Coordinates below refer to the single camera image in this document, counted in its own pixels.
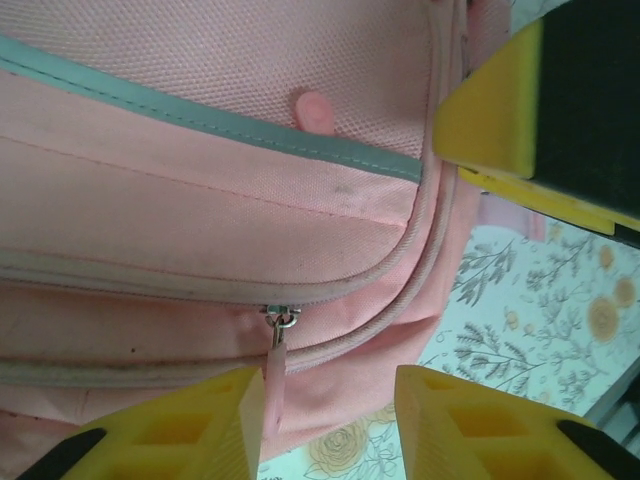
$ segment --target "metal zipper slider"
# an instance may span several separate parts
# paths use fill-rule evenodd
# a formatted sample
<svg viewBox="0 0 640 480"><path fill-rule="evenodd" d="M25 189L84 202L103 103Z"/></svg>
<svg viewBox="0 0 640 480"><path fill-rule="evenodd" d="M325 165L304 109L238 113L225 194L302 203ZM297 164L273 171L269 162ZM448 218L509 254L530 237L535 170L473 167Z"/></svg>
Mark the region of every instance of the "metal zipper slider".
<svg viewBox="0 0 640 480"><path fill-rule="evenodd" d="M300 309L268 305L265 313L267 324L273 328L273 340L265 368L266 399L262 436L270 438L280 431L284 410L284 385L287 370L287 344L284 341L284 331L296 324L300 316Z"/></svg>

